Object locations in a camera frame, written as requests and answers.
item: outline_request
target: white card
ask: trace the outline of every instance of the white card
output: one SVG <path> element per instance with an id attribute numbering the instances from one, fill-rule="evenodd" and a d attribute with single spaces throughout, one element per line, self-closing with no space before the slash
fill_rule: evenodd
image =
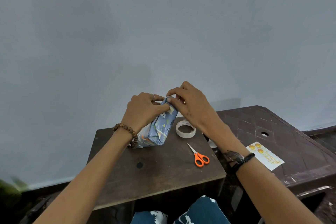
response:
<path id="1" fill-rule="evenodd" d="M 271 171 L 284 163 L 281 158 L 276 156 L 270 150 L 267 150 L 267 148 L 265 148 L 258 142 L 250 144 L 246 147 L 246 149 L 254 153 L 255 157 Z"/>

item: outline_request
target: orange scissor handle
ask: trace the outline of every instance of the orange scissor handle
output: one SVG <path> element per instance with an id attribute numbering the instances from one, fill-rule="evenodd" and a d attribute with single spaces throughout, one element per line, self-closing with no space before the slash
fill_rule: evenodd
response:
<path id="1" fill-rule="evenodd" d="M 195 164 L 196 164 L 196 166 L 202 167 L 202 166 L 204 166 L 204 164 L 209 164 L 210 163 L 210 160 L 209 160 L 209 158 L 207 156 L 199 154 L 199 153 L 197 153 L 197 154 L 195 153 L 194 155 L 195 155 Z"/>

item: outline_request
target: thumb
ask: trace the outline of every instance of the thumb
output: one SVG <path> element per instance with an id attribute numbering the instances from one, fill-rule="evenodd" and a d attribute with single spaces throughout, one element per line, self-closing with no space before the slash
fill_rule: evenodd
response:
<path id="1" fill-rule="evenodd" d="M 167 112 L 169 110 L 169 105 L 168 104 L 157 105 L 157 106 L 155 106 L 155 109 L 157 111 L 157 114 L 161 114 L 161 113 Z"/>
<path id="2" fill-rule="evenodd" d="M 184 115 L 186 106 L 182 104 L 181 101 L 176 98 L 168 98 L 167 101 L 171 103 L 182 115 Z"/>

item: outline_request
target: tape roll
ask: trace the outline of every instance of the tape roll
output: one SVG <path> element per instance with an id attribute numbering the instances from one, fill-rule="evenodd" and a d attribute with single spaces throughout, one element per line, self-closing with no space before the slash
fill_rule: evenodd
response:
<path id="1" fill-rule="evenodd" d="M 179 131 L 180 126 L 190 126 L 190 127 L 193 128 L 193 131 L 191 131 L 190 133 L 181 132 L 181 131 Z M 191 125 L 189 121 L 182 120 L 182 121 L 180 121 L 176 124 L 176 133 L 178 134 L 178 136 L 180 136 L 182 138 L 190 138 L 190 137 L 193 137 L 195 135 L 196 128 L 193 125 Z"/>

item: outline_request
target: orange scissors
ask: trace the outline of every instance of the orange scissors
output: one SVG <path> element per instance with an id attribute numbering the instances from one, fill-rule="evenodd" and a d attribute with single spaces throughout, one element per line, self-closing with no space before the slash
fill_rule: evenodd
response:
<path id="1" fill-rule="evenodd" d="M 190 144 L 188 144 L 188 145 L 189 145 L 190 149 L 192 150 L 192 152 L 195 154 L 195 164 L 196 164 L 196 166 L 202 167 L 202 166 L 204 166 L 204 164 L 209 164 L 210 163 L 210 160 L 207 156 L 199 154 L 197 151 L 194 150 L 194 148 L 192 148 L 190 146 Z"/>

